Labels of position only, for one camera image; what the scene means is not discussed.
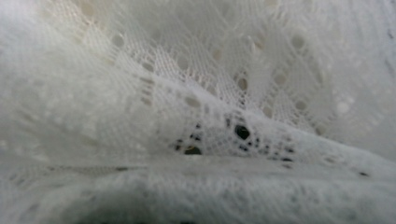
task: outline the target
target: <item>white lace fabric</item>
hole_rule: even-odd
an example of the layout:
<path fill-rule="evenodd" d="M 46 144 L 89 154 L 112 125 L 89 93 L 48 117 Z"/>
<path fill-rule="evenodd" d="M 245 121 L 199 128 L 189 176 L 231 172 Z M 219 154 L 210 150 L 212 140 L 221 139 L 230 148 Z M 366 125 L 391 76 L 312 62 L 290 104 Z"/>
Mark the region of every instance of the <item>white lace fabric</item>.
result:
<path fill-rule="evenodd" d="M 396 3 L 0 0 L 0 224 L 394 223 Z"/>

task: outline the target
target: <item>dark hole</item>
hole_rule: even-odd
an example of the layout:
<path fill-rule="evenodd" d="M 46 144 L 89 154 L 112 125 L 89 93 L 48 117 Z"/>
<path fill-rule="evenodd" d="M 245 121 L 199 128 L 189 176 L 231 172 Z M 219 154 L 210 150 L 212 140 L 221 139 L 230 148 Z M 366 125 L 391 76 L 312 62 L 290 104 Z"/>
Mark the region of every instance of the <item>dark hole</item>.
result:
<path fill-rule="evenodd" d="M 369 176 L 369 175 L 367 175 L 367 174 L 364 173 L 364 172 L 360 172 L 359 175 L 361 175 L 361 176 Z"/>
<path fill-rule="evenodd" d="M 128 170 L 128 168 L 126 168 L 126 167 L 117 167 L 116 168 L 116 171 L 126 171 L 126 170 Z"/>
<path fill-rule="evenodd" d="M 183 143 L 183 140 L 177 139 L 177 144 L 175 145 L 175 150 L 179 151 L 181 149 L 181 143 Z"/>
<path fill-rule="evenodd" d="M 230 126 L 231 126 L 231 120 L 230 120 L 230 119 L 226 119 L 226 120 L 225 120 L 225 124 L 227 125 L 227 128 L 230 128 Z"/>
<path fill-rule="evenodd" d="M 259 147 L 260 144 L 260 138 L 256 138 L 256 143 L 254 144 L 254 147 Z"/>
<path fill-rule="evenodd" d="M 197 133 L 193 133 L 192 135 L 190 135 L 190 138 L 196 141 L 201 141 L 201 135 Z"/>
<path fill-rule="evenodd" d="M 286 147 L 285 150 L 289 153 L 294 153 L 294 149 L 291 147 Z"/>
<path fill-rule="evenodd" d="M 248 147 L 244 145 L 240 145 L 239 149 L 242 149 L 243 151 L 248 151 Z"/>
<path fill-rule="evenodd" d="M 185 152 L 185 155 L 202 155 L 201 149 L 190 146 Z"/>
<path fill-rule="evenodd" d="M 246 140 L 250 136 L 250 132 L 248 131 L 248 129 L 242 125 L 235 125 L 234 131 L 243 140 Z"/>
<path fill-rule="evenodd" d="M 293 161 L 293 160 L 289 158 L 282 158 L 282 161 Z"/>

